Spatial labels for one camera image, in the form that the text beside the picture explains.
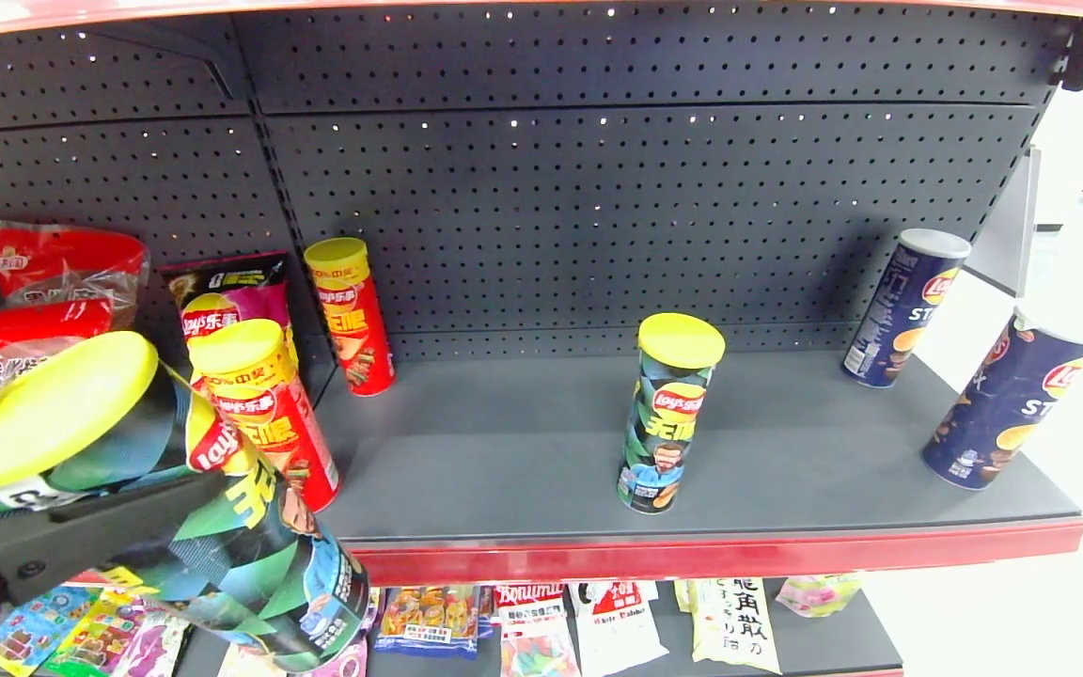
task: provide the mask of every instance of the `potato chip image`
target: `potato chip image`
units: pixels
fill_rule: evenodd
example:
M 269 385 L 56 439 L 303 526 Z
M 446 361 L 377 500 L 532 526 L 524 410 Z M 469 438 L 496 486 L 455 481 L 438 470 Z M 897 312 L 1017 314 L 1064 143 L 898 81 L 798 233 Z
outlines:
M 1015 425 L 1014 428 L 1006 428 L 1002 430 L 1001 434 L 996 437 L 996 445 L 1002 450 L 1015 451 L 1018 446 L 1022 445 L 1022 442 L 1027 441 L 1030 433 L 1035 430 L 1034 425 Z

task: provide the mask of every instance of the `store shelf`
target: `store shelf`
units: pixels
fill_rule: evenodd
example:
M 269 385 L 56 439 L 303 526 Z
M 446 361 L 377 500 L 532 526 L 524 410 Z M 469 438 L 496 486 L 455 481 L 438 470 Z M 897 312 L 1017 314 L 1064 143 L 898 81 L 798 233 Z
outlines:
M 877 3 L 879 0 L 856 0 Z M 487 4 L 479 0 L 418 0 L 393 4 Z M 906 4 L 943 4 L 950 8 L 1070 14 L 1083 17 L 1083 0 L 903 0 Z M 120 18 L 172 17 L 183 14 L 245 12 L 255 10 L 296 10 L 323 8 L 380 8 L 387 0 L 145 0 L 120 3 L 119 0 L 0 0 L 0 32 L 39 29 L 64 25 L 87 25 Z
M 780 667 L 785 677 L 808 677 L 810 674 L 891 677 L 902 674 L 897 648 L 863 593 L 834 616 L 809 620 L 770 601 L 780 583 L 779 580 L 767 581 L 766 587 Z M 714 661 L 692 663 L 691 616 L 675 608 L 670 583 L 660 583 L 658 589 L 660 598 L 651 602 L 651 611 L 669 654 L 626 669 L 618 677 L 749 677 L 753 674 L 769 674 Z M 577 643 L 574 623 L 571 623 L 571 634 Z M 227 643 L 223 639 L 197 633 L 178 667 L 178 677 L 214 674 L 226 650 Z M 484 639 L 479 645 L 479 660 L 473 663 L 370 652 L 367 674 L 370 677 L 417 677 L 422 674 L 429 674 L 429 677 L 499 677 L 499 639 Z
M 834 352 L 727 355 L 674 509 L 635 513 L 614 485 L 636 369 L 420 361 L 370 399 L 335 378 L 317 418 L 345 486 L 323 523 L 379 586 L 825 574 L 1080 543 L 1080 509 L 1030 459 L 981 493 L 925 467 L 954 391 L 921 361 L 872 390 Z

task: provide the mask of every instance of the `chip bag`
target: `chip bag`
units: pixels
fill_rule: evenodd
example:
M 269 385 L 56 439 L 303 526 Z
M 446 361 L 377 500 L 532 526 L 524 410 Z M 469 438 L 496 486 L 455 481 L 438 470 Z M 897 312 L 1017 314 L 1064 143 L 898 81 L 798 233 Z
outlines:
M 291 365 L 300 359 L 287 309 L 287 252 L 203 259 L 158 270 L 173 295 L 182 317 L 182 335 L 190 341 L 216 334 L 245 320 L 272 320 L 283 327 Z M 207 385 L 197 372 L 190 386 L 207 395 Z
M 108 299 L 0 309 L 0 388 L 74 343 L 110 329 Z
M 108 299 L 113 329 L 126 329 L 148 275 L 145 245 L 132 236 L 0 220 L 0 291 L 9 305 Z
M 475 660 L 478 634 L 478 586 L 391 588 L 374 650 Z

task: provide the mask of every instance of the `potato chip can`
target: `potato chip can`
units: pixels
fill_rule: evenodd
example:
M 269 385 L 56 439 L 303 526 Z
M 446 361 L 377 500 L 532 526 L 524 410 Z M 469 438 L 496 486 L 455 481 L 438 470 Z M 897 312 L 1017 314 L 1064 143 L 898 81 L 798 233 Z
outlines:
M 356 237 L 334 237 L 306 248 L 328 335 L 337 360 L 355 395 L 378 395 L 395 381 L 387 327 L 374 291 L 366 244 Z
M 870 389 L 890 389 L 973 246 L 949 232 L 902 231 L 843 372 Z
M 325 509 L 340 491 L 340 477 L 282 325 L 242 321 L 186 346 L 216 408 L 287 476 L 309 509 Z
M 683 477 L 695 419 L 726 338 L 680 313 L 652 314 L 638 330 L 641 374 L 624 433 L 617 496 L 645 515 L 670 509 Z
M 957 487 L 988 487 L 1082 368 L 1083 313 L 1018 303 L 922 451 L 925 464 Z
M 0 511 L 199 472 L 222 473 L 223 492 L 99 574 L 285 672 L 334 660 L 357 637 L 365 571 L 141 335 L 87 339 L 0 390 Z

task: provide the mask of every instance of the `product packaging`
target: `product packaging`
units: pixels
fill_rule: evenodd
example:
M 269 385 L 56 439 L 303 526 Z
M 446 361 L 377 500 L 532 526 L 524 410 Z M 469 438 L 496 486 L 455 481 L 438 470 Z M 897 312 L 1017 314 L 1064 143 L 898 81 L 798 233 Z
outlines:
M 780 674 L 761 578 L 692 582 L 692 661 L 714 660 Z
M 861 586 L 859 574 L 790 575 L 774 599 L 797 616 L 825 617 L 843 611 Z
M 495 586 L 500 677 L 580 677 L 562 583 Z
M 670 509 L 680 487 L 695 419 L 726 338 L 679 313 L 652 314 L 638 331 L 641 376 L 629 407 L 617 496 L 645 515 Z
M 872 389 L 889 389 L 914 351 L 973 246 L 949 232 L 902 231 L 843 372 Z
M 296 370 L 300 359 L 287 308 L 287 252 L 248 253 L 185 262 L 158 269 L 182 317 L 186 341 L 210 336 L 230 324 L 270 320 L 283 328 L 283 339 Z M 205 393 L 203 377 L 190 385 Z
M 198 472 L 222 474 L 222 492 L 100 573 L 289 673 L 334 660 L 366 613 L 365 571 L 141 335 L 88 338 L 0 390 L 0 509 Z
M 136 637 L 112 677 L 174 677 L 188 623 L 159 609 L 146 609 Z
M 475 660 L 478 638 L 477 586 L 391 588 L 374 650 Z
M 110 677 L 145 622 L 146 610 L 136 601 L 106 588 L 44 661 L 44 672 L 57 677 Z
M 1083 312 L 1018 303 L 922 457 L 957 487 L 988 487 L 1082 368 Z
M 303 260 L 312 269 L 349 390 L 355 395 L 378 395 L 390 389 L 395 366 L 391 364 L 366 244 L 356 237 L 326 239 L 306 248 Z
M 490 638 L 495 635 L 495 626 L 499 617 L 495 615 L 495 588 L 482 586 L 479 588 L 479 638 Z
M 658 639 L 645 591 L 632 582 L 572 583 L 583 677 L 621 673 L 667 651 Z
M 0 388 L 74 343 L 110 329 L 110 301 L 0 309 Z
M 216 407 L 287 476 L 309 509 L 325 509 L 340 491 L 340 476 L 291 365 L 283 327 L 246 320 L 186 346 Z
M 0 291 L 9 305 L 108 299 L 113 329 L 125 329 L 148 275 L 145 245 L 120 232 L 0 220 Z
M 86 616 L 99 588 L 52 588 L 14 609 L 0 623 L 0 669 L 12 677 L 36 672 Z

